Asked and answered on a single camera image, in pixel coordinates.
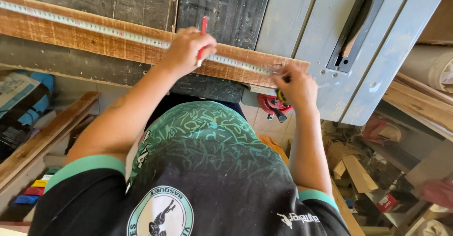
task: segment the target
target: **tattoo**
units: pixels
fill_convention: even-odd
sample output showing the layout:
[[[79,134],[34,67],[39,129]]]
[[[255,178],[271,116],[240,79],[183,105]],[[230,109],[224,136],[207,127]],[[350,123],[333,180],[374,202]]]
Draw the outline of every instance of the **tattoo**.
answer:
[[[126,103],[126,95],[129,94],[129,91],[127,91],[126,94],[122,95],[120,98],[116,99],[112,104],[110,104],[109,109],[119,109],[121,108],[125,103]]]

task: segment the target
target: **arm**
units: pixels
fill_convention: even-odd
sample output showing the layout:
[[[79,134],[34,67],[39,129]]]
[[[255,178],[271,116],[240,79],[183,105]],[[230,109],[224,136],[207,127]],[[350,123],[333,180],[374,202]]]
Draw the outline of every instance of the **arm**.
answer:
[[[180,77],[195,70],[198,50],[205,46],[202,58],[216,52],[216,41],[212,36],[200,35],[193,27],[179,30],[161,62],[82,132],[66,163],[99,154],[124,162],[159,102]]]
[[[296,132],[289,156],[293,181],[299,191],[319,190],[333,198],[316,107],[318,85],[305,69],[297,66],[286,65],[282,73],[290,76],[290,83],[285,83],[281,76],[275,76],[274,80],[296,113]]]

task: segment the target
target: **person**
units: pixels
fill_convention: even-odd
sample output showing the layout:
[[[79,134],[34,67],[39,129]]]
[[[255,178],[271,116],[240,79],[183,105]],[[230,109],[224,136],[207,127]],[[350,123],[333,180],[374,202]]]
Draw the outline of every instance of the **person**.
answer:
[[[289,64],[273,77],[296,117],[289,167],[231,106],[186,102],[153,119],[203,47],[203,58],[214,54],[216,40],[179,30],[160,63],[88,125],[48,181],[30,236],[350,235],[306,69]],[[126,156],[141,134],[126,183]]]

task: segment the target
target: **red pencil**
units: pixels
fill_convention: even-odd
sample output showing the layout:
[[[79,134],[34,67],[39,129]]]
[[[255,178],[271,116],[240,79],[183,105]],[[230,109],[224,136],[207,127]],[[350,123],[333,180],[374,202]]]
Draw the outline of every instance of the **red pencil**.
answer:
[[[207,26],[207,17],[204,16],[203,20],[201,21],[201,33],[200,33],[201,35],[206,34],[206,26]],[[200,67],[201,63],[203,62],[203,60],[201,59],[201,53],[203,52],[203,50],[204,50],[204,47],[198,51],[197,67]]]

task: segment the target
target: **measuring tape blade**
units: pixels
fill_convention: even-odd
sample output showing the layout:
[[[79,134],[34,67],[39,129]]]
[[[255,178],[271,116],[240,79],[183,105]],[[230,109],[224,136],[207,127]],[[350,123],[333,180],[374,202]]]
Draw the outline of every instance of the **measuring tape blade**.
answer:
[[[82,21],[82,20],[74,19],[74,18],[69,18],[69,17],[58,15],[58,14],[50,13],[47,11],[43,11],[43,10],[31,8],[31,7],[26,7],[23,5],[14,4],[14,3],[10,3],[10,2],[6,2],[6,1],[2,1],[2,0],[0,0],[0,8],[14,11],[14,12],[21,13],[21,14],[25,14],[25,15],[29,15],[29,16],[33,16],[33,17],[37,17],[40,19],[46,19],[49,21],[85,29],[88,31],[96,32],[96,33],[101,33],[101,34],[118,37],[118,38],[121,38],[124,40],[143,43],[143,44],[154,46],[157,48],[168,49],[168,48],[170,48],[170,44],[171,44],[170,42],[165,42],[165,41],[157,40],[154,38],[146,37],[141,34],[131,33],[131,32],[127,32],[127,31],[123,31],[123,30],[119,30],[119,29],[115,29],[115,28],[111,28],[111,27],[105,27],[102,25],[93,24],[91,22]],[[233,66],[233,67],[240,68],[240,69],[246,70],[246,71],[253,71],[253,72],[256,72],[259,74],[263,74],[263,75],[272,75],[272,71],[269,69],[266,69],[266,68],[263,68],[260,66],[256,66],[256,65],[252,65],[252,64],[249,64],[246,62],[241,62],[239,60],[219,56],[219,55],[210,55],[210,56],[206,57],[206,60]]]

